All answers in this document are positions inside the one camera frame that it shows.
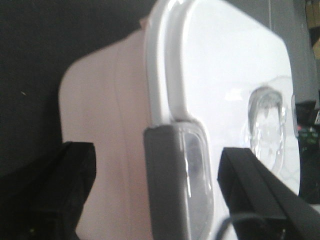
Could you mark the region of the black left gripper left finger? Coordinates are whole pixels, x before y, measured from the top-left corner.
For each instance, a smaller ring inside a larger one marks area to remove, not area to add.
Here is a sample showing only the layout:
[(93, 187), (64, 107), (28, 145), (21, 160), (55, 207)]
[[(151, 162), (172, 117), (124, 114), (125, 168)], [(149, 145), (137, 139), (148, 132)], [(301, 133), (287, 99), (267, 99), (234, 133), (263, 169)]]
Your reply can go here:
[(91, 142), (65, 142), (0, 178), (2, 240), (77, 240), (97, 174)]

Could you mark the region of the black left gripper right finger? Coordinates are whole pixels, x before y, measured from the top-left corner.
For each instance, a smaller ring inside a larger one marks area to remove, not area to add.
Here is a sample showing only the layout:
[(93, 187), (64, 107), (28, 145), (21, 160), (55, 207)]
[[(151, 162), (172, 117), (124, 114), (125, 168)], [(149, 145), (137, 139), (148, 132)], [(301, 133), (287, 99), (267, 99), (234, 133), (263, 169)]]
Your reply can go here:
[(248, 148), (225, 147), (217, 175), (239, 240), (318, 240), (320, 214)]

